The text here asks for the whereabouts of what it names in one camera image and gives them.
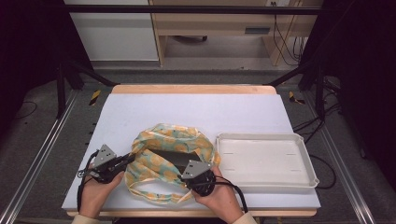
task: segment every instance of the plastic tray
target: plastic tray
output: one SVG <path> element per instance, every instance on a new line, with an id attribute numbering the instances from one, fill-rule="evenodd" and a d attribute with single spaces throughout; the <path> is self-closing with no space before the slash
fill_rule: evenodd
<path id="1" fill-rule="evenodd" d="M 296 133 L 221 133 L 217 150 L 223 176 L 244 192 L 294 193 L 319 182 Z"/>

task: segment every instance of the floor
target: floor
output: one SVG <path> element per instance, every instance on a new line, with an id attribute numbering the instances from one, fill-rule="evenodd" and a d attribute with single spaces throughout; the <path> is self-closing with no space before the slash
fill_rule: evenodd
<path id="1" fill-rule="evenodd" d="M 175 37 L 169 41 L 165 65 L 136 63 L 135 70 L 102 66 L 97 71 L 121 83 L 219 83 L 264 84 L 286 74 L 295 65 L 272 66 L 262 41 L 257 37 Z M 65 194 L 76 173 L 94 132 L 101 108 L 111 88 L 83 77 L 82 91 L 67 89 L 73 107 L 57 123 L 56 83 L 31 90 L 25 98 L 12 127 L 0 139 L 0 170 L 7 184 L 0 186 L 1 223 L 70 223 L 61 208 Z M 281 95 L 292 127 L 313 119 L 312 91 L 301 92 L 299 76 L 276 88 Z M 95 105 L 89 105 L 92 93 L 100 89 Z M 297 100 L 290 100 L 290 92 Z M 337 104 L 333 93 L 326 97 L 326 107 Z M 307 138 L 318 124 L 298 132 Z M 306 143 L 312 153 L 335 170 L 337 181 L 330 189 L 318 189 L 321 203 L 313 217 L 282 217 L 282 223 L 396 223 L 396 194 L 381 175 L 374 161 L 361 158 L 353 133 L 336 107 L 329 111 L 325 125 Z M 332 172 L 322 161 L 312 160 L 320 185 L 332 183 Z M 5 217 L 11 209 L 11 216 Z M 279 223 L 268 217 L 263 223 Z"/>

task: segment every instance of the hand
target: hand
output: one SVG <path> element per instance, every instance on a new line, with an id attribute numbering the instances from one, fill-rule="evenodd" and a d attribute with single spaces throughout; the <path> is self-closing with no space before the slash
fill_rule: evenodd
<path id="1" fill-rule="evenodd" d="M 120 172 L 108 184 L 98 183 L 91 176 L 86 176 L 85 181 L 88 182 L 86 182 L 82 191 L 79 214 L 84 217 L 97 219 L 108 195 L 121 182 L 123 175 L 124 172 Z"/>
<path id="2" fill-rule="evenodd" d="M 216 176 L 222 176 L 219 167 L 212 168 Z M 218 182 L 226 182 L 221 178 L 217 178 Z M 201 197 L 197 192 L 191 191 L 195 197 L 195 201 L 201 203 L 212 210 L 217 217 L 227 223 L 234 223 L 242 215 L 241 207 L 236 200 L 233 187 L 225 185 L 216 185 L 213 192 L 208 196 Z"/>

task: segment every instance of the white sleeve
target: white sleeve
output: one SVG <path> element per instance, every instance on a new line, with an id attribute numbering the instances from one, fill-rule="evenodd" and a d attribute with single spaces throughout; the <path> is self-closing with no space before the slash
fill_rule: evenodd
<path id="1" fill-rule="evenodd" d="M 82 215 L 76 215 L 72 224 L 99 224 L 99 220 L 90 217 L 84 217 Z"/>
<path id="2" fill-rule="evenodd" d="M 253 216 L 247 212 L 238 218 L 233 224 L 257 224 L 257 222 L 254 220 Z"/>

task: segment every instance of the cabinet door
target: cabinet door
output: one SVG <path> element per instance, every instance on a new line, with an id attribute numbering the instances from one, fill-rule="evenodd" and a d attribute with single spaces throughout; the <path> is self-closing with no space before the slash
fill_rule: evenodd
<path id="1" fill-rule="evenodd" d="M 67 5 L 147 5 L 134 0 L 64 0 Z M 70 13 L 91 61 L 158 61 L 149 13 Z"/>

